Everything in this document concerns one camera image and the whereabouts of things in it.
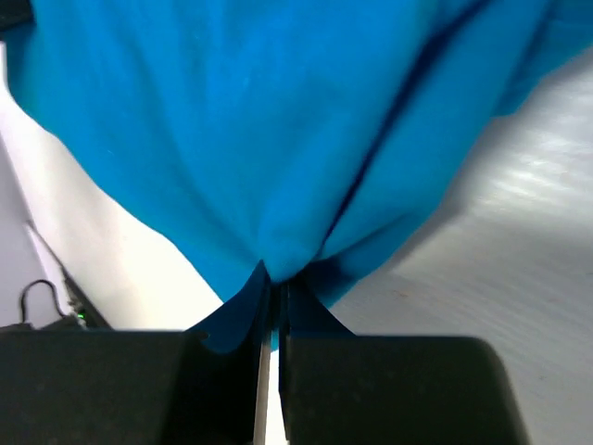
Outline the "blue t shirt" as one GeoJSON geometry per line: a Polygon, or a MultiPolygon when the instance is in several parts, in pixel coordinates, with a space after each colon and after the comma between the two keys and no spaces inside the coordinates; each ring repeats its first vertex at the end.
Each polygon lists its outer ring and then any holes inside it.
{"type": "Polygon", "coordinates": [[[592,44],[588,1],[35,1],[11,94],[222,298],[327,303],[431,216],[479,135],[592,44]]]}

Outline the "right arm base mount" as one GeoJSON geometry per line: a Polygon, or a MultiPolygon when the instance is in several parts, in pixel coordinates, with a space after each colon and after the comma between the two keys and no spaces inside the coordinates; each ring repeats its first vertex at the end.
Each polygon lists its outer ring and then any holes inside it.
{"type": "Polygon", "coordinates": [[[82,289],[44,240],[26,223],[1,224],[1,325],[21,321],[20,296],[26,294],[26,321],[36,328],[53,324],[61,314],[81,324],[108,328],[82,289]]]}

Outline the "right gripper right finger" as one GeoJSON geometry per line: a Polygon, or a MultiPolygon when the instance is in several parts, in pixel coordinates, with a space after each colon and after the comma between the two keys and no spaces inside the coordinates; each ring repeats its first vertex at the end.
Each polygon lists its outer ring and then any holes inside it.
{"type": "Polygon", "coordinates": [[[298,282],[279,291],[292,444],[525,444],[507,371],[476,337],[363,336],[298,282]]]}

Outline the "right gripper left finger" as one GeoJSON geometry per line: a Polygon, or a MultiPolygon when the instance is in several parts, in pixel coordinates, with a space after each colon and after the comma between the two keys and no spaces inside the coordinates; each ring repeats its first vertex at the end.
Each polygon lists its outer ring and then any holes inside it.
{"type": "Polygon", "coordinates": [[[91,327],[87,314],[1,331],[5,444],[250,444],[270,279],[184,331],[91,327]]]}

